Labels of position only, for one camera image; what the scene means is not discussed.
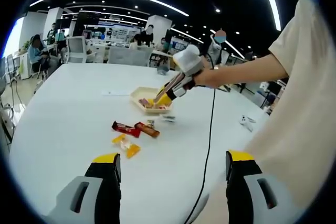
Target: beige shirt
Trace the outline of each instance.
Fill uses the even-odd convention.
[[[336,51],[311,0],[299,0],[294,18],[269,50],[290,78],[246,151],[264,173],[284,183],[304,210],[325,182],[336,153]],[[218,185],[195,224],[227,222],[225,188],[226,182]]]

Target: round table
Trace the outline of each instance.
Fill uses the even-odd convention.
[[[121,153],[122,224],[183,223],[200,192],[208,147],[213,90],[198,87],[173,102],[175,123],[155,121],[157,139],[130,137],[141,150],[127,159],[111,140],[113,121],[128,125],[146,116],[129,98],[137,87],[159,88],[172,78],[147,67],[112,64],[62,65],[31,99],[17,126],[9,165],[28,202],[47,215],[57,194],[92,160]],[[104,95],[111,91],[113,95]],[[261,127],[267,116],[238,92],[216,92],[212,148],[198,214],[211,188],[225,179],[225,151],[242,150],[253,133],[242,114]]]

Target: woman sitting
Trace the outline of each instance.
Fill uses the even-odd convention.
[[[140,34],[136,34],[134,35],[133,39],[132,39],[132,42],[130,43],[130,49],[132,50],[137,50],[138,49],[138,46],[141,46],[142,43],[141,43],[141,36]]]
[[[47,77],[49,77],[58,68],[59,60],[49,55],[46,45],[38,34],[31,39],[28,56],[33,72],[38,72],[41,67],[41,71],[48,70]]]

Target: hand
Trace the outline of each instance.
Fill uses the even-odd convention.
[[[194,77],[196,85],[204,85],[211,88],[217,88],[218,84],[215,79],[216,70],[204,68],[201,73]]]

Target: red candy wrapper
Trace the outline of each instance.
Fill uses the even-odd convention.
[[[136,129],[135,127],[127,126],[122,123],[117,123],[116,121],[112,124],[112,129],[121,133],[132,135],[134,137],[139,137],[141,132],[140,129]]]

